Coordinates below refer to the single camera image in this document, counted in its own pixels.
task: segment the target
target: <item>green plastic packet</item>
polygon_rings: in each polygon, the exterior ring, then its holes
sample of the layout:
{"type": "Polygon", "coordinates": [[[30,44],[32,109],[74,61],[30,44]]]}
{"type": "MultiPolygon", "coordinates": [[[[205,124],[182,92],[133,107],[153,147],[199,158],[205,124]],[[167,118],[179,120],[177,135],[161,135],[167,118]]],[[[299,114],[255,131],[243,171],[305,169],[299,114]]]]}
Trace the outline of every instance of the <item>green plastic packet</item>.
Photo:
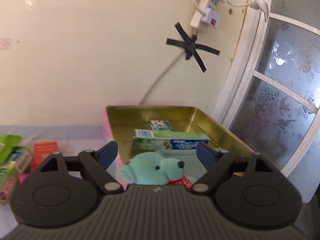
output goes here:
{"type": "Polygon", "coordinates": [[[13,148],[17,146],[22,139],[23,138],[19,135],[0,135],[0,165],[6,162],[12,153],[13,148]]]}

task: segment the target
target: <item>wall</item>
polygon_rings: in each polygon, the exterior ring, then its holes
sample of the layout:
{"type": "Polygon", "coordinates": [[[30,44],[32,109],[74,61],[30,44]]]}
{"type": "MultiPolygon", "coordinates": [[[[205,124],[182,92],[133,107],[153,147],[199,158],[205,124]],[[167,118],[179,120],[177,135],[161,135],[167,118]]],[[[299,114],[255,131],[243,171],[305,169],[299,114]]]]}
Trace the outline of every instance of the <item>wall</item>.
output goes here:
{"type": "MultiPolygon", "coordinates": [[[[244,0],[232,0],[242,3],[244,0]]],[[[221,51],[199,51],[180,60],[146,104],[189,105],[211,113],[235,52],[241,8],[219,4],[218,29],[198,42],[221,51]]],[[[179,54],[165,45],[188,27],[191,0],[0,0],[0,125],[100,124],[106,105],[137,104],[179,54]]]]}

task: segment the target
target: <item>black nose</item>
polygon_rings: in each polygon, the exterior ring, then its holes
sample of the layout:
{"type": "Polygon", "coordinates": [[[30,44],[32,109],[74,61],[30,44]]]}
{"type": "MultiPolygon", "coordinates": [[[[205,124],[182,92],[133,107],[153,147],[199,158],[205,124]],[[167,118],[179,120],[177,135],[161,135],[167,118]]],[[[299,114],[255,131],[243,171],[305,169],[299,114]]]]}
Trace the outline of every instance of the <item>black nose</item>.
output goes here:
{"type": "Polygon", "coordinates": [[[178,162],[178,166],[179,166],[179,168],[183,168],[184,167],[184,162],[183,161],[179,161],[178,162]]]}

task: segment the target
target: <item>glass pane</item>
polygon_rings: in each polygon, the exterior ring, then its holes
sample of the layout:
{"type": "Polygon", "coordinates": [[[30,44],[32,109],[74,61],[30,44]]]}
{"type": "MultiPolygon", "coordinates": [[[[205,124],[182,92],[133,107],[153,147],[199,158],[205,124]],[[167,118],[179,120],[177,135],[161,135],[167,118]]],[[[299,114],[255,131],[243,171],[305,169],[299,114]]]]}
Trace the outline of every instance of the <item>glass pane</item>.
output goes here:
{"type": "Polygon", "coordinates": [[[288,176],[300,191],[304,203],[313,197],[320,182],[320,132],[298,165],[288,176]]]}
{"type": "Polygon", "coordinates": [[[298,148],[314,117],[287,94],[253,77],[230,131],[281,169],[298,148]]]}
{"type": "Polygon", "coordinates": [[[320,30],[320,0],[272,0],[271,12],[320,30]]]}
{"type": "Polygon", "coordinates": [[[319,107],[320,36],[295,25],[269,19],[257,71],[319,107]]]}

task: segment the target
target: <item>gray cable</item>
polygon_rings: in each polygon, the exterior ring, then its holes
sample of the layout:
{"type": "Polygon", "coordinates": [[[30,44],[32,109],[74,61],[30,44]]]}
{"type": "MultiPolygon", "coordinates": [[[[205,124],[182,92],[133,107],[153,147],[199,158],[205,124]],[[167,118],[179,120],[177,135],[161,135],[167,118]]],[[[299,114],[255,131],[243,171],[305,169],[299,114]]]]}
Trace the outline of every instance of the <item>gray cable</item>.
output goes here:
{"type": "Polygon", "coordinates": [[[148,95],[151,93],[151,91],[154,89],[154,87],[158,84],[158,82],[165,76],[165,74],[177,63],[177,61],[181,58],[181,56],[183,56],[184,50],[182,52],[180,52],[178,54],[178,56],[169,64],[169,66],[161,73],[160,76],[158,76],[158,78],[156,79],[156,81],[153,82],[153,84],[151,85],[151,87],[148,89],[147,93],[145,94],[145,96],[143,97],[143,99],[140,101],[139,105],[142,105],[144,103],[144,101],[146,100],[146,98],[148,97],[148,95]]]}

